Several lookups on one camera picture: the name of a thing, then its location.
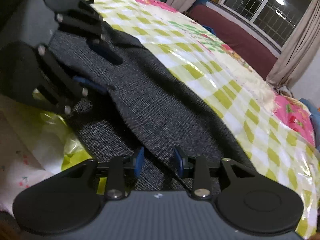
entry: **pink floral pattern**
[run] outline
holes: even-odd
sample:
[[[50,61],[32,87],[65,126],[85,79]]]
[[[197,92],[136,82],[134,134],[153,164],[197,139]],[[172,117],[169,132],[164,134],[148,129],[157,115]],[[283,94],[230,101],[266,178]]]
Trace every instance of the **pink floral pattern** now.
[[[309,114],[302,109],[300,105],[287,100],[281,95],[276,96],[275,102],[277,103],[278,108],[274,111],[274,114],[280,119],[280,121],[299,133],[314,146],[314,131]]]

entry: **black plastic bracket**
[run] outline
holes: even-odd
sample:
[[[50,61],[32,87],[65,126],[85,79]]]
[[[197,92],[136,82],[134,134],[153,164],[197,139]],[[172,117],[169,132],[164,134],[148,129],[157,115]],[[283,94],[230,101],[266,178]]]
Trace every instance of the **black plastic bracket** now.
[[[267,235],[297,227],[303,203],[291,189],[229,158],[221,160],[219,184],[216,209],[235,228]]]
[[[87,44],[90,49],[110,61],[112,64],[119,65],[123,63],[123,59],[110,48],[104,35],[101,35],[100,39],[88,39]]]
[[[107,163],[99,163],[97,177],[108,177],[104,197],[106,200],[119,200],[125,197],[124,175],[131,178],[140,176],[144,163],[144,148],[135,151],[132,156],[114,157]]]
[[[102,17],[84,0],[44,0],[55,12],[60,29],[87,38],[100,39]]]
[[[71,108],[88,94],[72,80],[54,55],[40,44],[38,48],[13,42],[0,50],[0,91],[26,105],[68,115]],[[45,98],[38,98],[38,90]]]
[[[177,173],[181,178],[193,178],[191,195],[195,199],[212,197],[211,177],[217,177],[219,166],[210,163],[204,156],[187,156],[180,147],[173,150]]]

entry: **round black pad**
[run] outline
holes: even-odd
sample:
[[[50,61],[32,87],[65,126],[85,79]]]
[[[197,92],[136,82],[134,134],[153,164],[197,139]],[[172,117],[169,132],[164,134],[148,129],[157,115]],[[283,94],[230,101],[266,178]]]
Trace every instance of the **round black pad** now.
[[[61,178],[57,183],[44,181],[21,192],[13,203],[18,224],[41,235],[79,228],[90,222],[99,208],[98,195],[73,178]]]
[[[235,179],[216,205],[228,223],[258,235],[295,230],[303,212],[298,194],[261,175]]]

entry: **window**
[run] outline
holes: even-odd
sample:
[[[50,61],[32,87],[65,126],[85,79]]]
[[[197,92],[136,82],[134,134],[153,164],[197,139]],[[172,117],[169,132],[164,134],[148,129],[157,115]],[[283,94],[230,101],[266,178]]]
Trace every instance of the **window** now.
[[[281,49],[300,22],[311,0],[220,0]]]

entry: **ceiling light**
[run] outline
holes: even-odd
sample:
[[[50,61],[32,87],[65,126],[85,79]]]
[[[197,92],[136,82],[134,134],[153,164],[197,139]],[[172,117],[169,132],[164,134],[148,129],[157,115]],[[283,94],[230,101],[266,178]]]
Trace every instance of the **ceiling light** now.
[[[276,0],[278,3],[280,3],[281,5],[285,5],[284,0]]]
[[[276,11],[276,14],[279,15],[282,19],[285,19],[285,18],[281,15],[281,13],[279,13],[278,11]]]

